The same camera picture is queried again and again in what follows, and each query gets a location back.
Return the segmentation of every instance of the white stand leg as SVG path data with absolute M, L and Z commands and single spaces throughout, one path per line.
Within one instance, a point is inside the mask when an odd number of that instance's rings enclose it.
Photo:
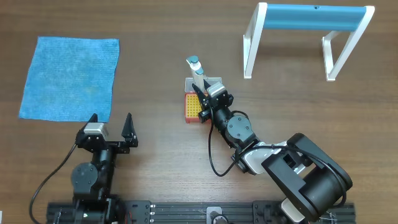
M 254 10 L 248 29 L 243 35 L 243 78 L 251 79 L 254 60 L 259 48 L 261 32 L 266 19 L 267 3 L 260 2 Z
M 362 21 L 359 23 L 358 28 L 350 33 L 347 43 L 344 46 L 343 51 L 338 57 L 336 64 L 333 65 L 333 57 L 331 55 L 331 40 L 336 37 L 339 32 L 332 31 L 328 35 L 322 37 L 322 47 L 323 47 L 323 59 L 325 61 L 325 72 L 327 81 L 335 81 L 337 74 L 340 72 L 344 63 L 346 62 L 348 56 L 353 51 L 356 43 L 358 43 L 359 38 L 361 38 L 363 32 L 368 26 L 370 20 L 372 19 L 374 13 L 374 6 L 366 6 L 366 12 Z

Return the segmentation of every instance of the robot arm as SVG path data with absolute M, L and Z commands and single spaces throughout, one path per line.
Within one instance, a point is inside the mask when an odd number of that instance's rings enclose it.
M 293 223 L 304 218 L 314 222 L 340 197 L 340 204 L 345 202 L 345 192 L 353 185 L 349 175 L 304 134 L 266 144 L 254 134 L 245 113 L 229 110 L 234 98 L 223 84 L 205 82 L 208 96 L 192 86 L 200 100 L 201 122 L 211 120 L 227 145 L 235 149 L 232 159 L 243 172 L 267 172 L 272 177 L 287 196 L 280 208 Z M 301 178 L 298 174 L 313 163 L 315 168 Z

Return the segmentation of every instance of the blue panel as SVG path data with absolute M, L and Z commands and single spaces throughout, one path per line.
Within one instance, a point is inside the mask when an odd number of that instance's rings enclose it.
M 365 7 L 268 4 L 265 29 L 355 31 Z

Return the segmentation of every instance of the wooden surface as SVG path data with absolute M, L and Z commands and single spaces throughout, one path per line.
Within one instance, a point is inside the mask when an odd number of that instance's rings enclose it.
M 120 138 L 128 112 L 139 147 L 118 157 L 113 193 L 153 202 L 281 200 L 268 175 L 234 168 L 219 178 L 207 155 L 208 124 L 185 124 L 185 57 L 197 54 L 206 74 L 222 77 L 255 133 L 281 142 L 305 133 L 351 176 L 358 223 L 395 223 L 398 211 L 398 2 L 289 0 L 273 3 L 365 6 L 375 15 L 335 82 L 326 82 L 325 32 L 266 30 L 253 79 L 243 80 L 242 35 L 256 1 L 1 1 L 0 210 L 3 223 L 30 223 L 28 204 L 56 168 L 83 123 L 18 119 L 37 36 L 120 39 L 108 128 Z M 347 35 L 333 41 L 334 56 Z M 217 133 L 213 158 L 225 170 L 233 153 Z M 70 174 L 91 154 L 76 150 L 39 194 L 70 201 Z

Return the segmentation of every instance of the tabletop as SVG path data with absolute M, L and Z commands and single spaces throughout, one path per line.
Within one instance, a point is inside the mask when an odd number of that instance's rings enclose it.
M 113 139 L 128 112 L 139 147 L 117 159 L 112 193 L 153 202 L 282 200 L 264 175 L 234 167 L 219 178 L 207 154 L 209 124 L 186 124 L 185 58 L 198 55 L 208 76 L 222 77 L 232 110 L 249 115 L 265 142 L 306 134 L 353 180 L 348 201 L 358 223 L 392 223 L 398 211 L 398 1 L 280 0 L 271 3 L 366 6 L 376 12 L 335 82 L 325 80 L 321 37 L 327 32 L 265 30 L 253 79 L 243 79 L 242 38 L 256 1 L 1 1 L 0 210 L 4 223 L 29 223 L 28 205 L 56 168 L 83 123 L 18 119 L 38 36 L 117 38 L 120 56 L 108 129 Z M 338 55 L 348 35 L 333 40 Z M 218 171 L 233 151 L 213 134 Z M 77 149 L 39 193 L 35 217 L 48 202 L 70 202 L 72 169 L 89 162 Z

